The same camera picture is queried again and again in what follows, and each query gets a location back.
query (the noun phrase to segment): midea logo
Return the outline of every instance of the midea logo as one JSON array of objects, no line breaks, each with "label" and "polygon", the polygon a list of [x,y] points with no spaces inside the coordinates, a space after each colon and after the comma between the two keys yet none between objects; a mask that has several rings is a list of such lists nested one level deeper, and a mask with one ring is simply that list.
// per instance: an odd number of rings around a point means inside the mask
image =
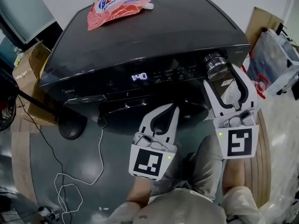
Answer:
[{"label": "midea logo", "polygon": [[67,94],[67,93],[75,92],[75,90],[68,90],[68,91],[62,90],[62,92],[63,92],[64,94]]}]

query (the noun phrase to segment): digital display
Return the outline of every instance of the digital display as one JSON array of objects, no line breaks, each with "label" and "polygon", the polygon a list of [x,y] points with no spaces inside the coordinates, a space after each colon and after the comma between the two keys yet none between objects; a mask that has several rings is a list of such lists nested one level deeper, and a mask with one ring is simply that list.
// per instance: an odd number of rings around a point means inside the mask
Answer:
[{"label": "digital display", "polygon": [[141,74],[136,74],[136,75],[132,75],[132,80],[136,81],[136,80],[147,80],[148,76],[146,73],[141,73]]}]

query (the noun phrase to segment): black round base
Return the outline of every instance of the black round base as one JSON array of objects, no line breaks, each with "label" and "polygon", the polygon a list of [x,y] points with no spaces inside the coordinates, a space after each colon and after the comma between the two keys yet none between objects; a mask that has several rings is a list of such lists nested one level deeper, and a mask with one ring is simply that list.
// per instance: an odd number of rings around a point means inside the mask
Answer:
[{"label": "black round base", "polygon": [[67,140],[75,140],[84,131],[87,117],[78,114],[68,108],[63,109],[58,118],[58,129],[62,137]]}]

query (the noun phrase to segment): person's leg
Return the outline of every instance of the person's leg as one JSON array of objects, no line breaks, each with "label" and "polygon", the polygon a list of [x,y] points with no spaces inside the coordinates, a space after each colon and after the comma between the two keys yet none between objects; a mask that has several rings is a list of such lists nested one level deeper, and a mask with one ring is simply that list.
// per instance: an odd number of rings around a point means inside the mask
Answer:
[{"label": "person's leg", "polygon": [[178,150],[171,164],[166,170],[161,180],[152,182],[150,196],[156,196],[173,191],[181,182],[182,176],[182,152],[179,143],[175,143]]},{"label": "person's leg", "polygon": [[205,137],[194,159],[195,169],[190,184],[196,192],[215,200],[223,158],[215,135]]}]

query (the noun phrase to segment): detergent pouch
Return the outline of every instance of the detergent pouch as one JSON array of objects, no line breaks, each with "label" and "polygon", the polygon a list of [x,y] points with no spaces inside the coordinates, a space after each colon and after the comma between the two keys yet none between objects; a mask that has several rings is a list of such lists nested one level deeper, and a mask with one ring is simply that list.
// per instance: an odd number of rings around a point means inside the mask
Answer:
[{"label": "detergent pouch", "polygon": [[142,8],[153,9],[150,0],[97,0],[87,16],[88,30],[101,26],[106,21],[129,16]]}]

